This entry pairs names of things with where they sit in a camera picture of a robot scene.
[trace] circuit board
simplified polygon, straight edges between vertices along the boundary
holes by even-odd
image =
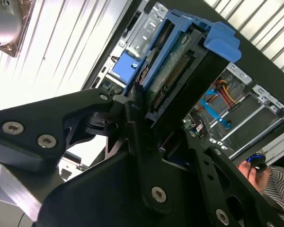
[[[148,107],[158,107],[166,93],[188,64],[190,56],[184,53],[191,40],[190,35],[190,32],[186,32],[178,38],[148,89],[145,91],[145,102]]]
[[[191,114],[189,113],[186,118],[183,120],[184,123],[184,128],[189,130],[189,133],[193,137],[199,137],[201,140],[204,139],[205,134],[207,133],[206,127],[204,125],[204,122],[202,118],[192,112]]]

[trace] black mount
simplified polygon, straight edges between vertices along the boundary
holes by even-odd
[[[284,227],[221,151],[204,151],[187,131],[175,132],[163,145],[162,160],[139,87],[132,97],[110,98],[91,89],[0,111],[0,163],[31,175],[54,171],[69,147],[108,136],[105,160],[55,188],[37,227],[239,227],[242,220],[247,227]],[[24,130],[6,133],[6,122]],[[40,146],[42,135],[53,136],[55,146]]]

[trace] person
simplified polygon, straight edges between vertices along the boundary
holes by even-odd
[[[284,221],[284,168],[269,166],[257,175],[256,169],[245,160],[238,169]]]

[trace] hand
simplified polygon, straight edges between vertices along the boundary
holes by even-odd
[[[251,168],[250,162],[244,161],[239,166],[238,169],[241,173],[248,179],[248,181],[255,187],[258,192],[263,191],[266,186],[270,175],[270,169],[266,169],[260,175],[256,175],[256,169]]]

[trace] green circuit board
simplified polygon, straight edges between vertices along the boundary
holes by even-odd
[[[183,59],[183,53],[185,52],[190,39],[190,33],[186,32],[182,34],[174,44],[157,74],[152,79],[148,89],[145,91],[146,106],[150,107],[151,105],[156,105],[154,99],[157,100],[158,96],[164,96],[161,92],[162,88],[166,88],[166,84],[169,83],[171,79],[176,78],[176,76],[178,76],[177,73],[181,73],[178,68],[181,68],[182,66],[185,66],[185,63],[188,63],[189,59]]]

